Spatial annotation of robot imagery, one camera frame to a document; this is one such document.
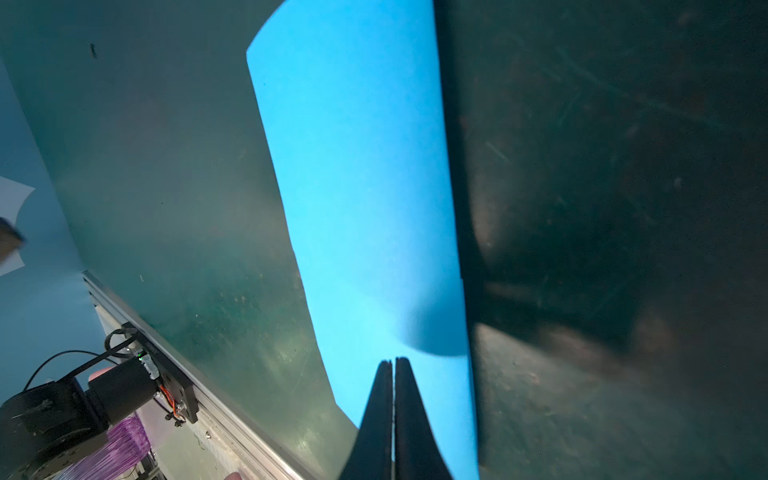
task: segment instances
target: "purple plastic fiber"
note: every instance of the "purple plastic fiber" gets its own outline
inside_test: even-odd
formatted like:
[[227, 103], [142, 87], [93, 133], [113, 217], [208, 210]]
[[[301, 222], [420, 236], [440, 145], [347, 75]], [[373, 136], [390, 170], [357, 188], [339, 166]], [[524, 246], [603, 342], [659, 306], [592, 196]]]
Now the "purple plastic fiber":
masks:
[[149, 452], [149, 439], [136, 415], [109, 429], [107, 439], [107, 445], [62, 470], [56, 480], [112, 480]]

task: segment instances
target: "table surface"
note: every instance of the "table surface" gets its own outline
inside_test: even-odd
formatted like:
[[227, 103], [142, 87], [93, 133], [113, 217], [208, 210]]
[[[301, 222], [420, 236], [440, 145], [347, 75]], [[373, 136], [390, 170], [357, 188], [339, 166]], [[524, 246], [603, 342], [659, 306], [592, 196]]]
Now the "table surface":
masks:
[[[0, 51], [85, 266], [286, 451], [355, 438], [245, 62], [279, 2], [21, 2]], [[768, 8], [436, 2], [481, 474], [768, 474]]]

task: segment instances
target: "blue paper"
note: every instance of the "blue paper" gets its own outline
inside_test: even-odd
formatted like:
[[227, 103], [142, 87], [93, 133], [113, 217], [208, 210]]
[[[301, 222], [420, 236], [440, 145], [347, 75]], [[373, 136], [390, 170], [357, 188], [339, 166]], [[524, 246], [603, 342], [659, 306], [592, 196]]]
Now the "blue paper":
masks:
[[431, 0], [287, 0], [247, 61], [336, 403], [359, 426], [407, 356], [446, 465], [477, 479]]

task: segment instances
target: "blue wall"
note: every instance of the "blue wall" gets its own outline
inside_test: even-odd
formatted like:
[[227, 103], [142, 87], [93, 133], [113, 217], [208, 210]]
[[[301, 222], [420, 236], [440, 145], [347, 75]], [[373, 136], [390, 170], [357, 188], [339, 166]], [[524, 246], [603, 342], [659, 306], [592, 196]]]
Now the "blue wall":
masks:
[[[104, 333], [85, 289], [80, 257], [53, 184], [1, 62], [0, 177], [34, 188], [18, 211], [16, 223], [27, 240], [21, 250], [25, 265], [0, 276], [0, 326], [4, 330], [0, 352], [7, 365], [0, 381], [0, 402], [4, 402], [20, 392], [32, 372], [54, 353], [103, 351]], [[5, 190], [5, 195], [0, 191], [0, 202], [6, 206], [8, 185], [0, 182]], [[89, 358], [79, 353], [61, 356], [38, 374], [36, 382], [58, 379]]]

